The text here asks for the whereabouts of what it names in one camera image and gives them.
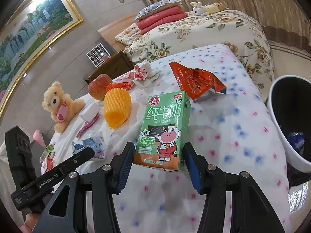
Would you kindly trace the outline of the left hand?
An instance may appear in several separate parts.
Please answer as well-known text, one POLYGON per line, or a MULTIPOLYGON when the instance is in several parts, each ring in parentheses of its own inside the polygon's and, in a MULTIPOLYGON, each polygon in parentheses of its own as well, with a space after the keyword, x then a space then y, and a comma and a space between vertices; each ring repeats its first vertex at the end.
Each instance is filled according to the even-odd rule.
POLYGON ((37 213, 27 214, 25 217, 24 224, 20 226, 19 230, 22 233, 32 233, 39 217, 40 217, 40 214, 37 214, 37 213))

